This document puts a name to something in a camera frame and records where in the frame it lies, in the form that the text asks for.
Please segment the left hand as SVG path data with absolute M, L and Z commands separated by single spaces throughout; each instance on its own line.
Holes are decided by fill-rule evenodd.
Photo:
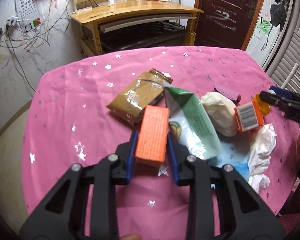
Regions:
M 142 240 L 142 236 L 138 233 L 130 233 L 120 237 L 120 240 Z

